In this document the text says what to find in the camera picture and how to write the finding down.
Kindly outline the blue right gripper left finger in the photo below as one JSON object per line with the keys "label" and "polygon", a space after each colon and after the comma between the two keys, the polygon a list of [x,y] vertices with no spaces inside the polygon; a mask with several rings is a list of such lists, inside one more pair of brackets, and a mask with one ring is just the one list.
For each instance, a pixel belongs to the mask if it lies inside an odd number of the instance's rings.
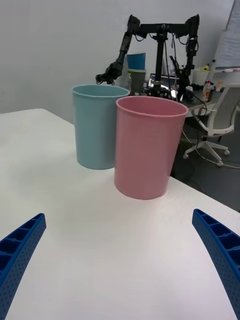
{"label": "blue right gripper left finger", "polygon": [[46,227],[45,215],[39,213],[0,241],[0,320],[7,316]]}

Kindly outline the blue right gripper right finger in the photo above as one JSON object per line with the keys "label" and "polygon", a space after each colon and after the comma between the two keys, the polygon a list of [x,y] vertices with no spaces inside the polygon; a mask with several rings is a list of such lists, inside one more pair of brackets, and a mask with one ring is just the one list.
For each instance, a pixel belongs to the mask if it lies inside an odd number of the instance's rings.
{"label": "blue right gripper right finger", "polygon": [[210,215],[195,209],[192,225],[221,279],[236,318],[240,318],[240,236]]}

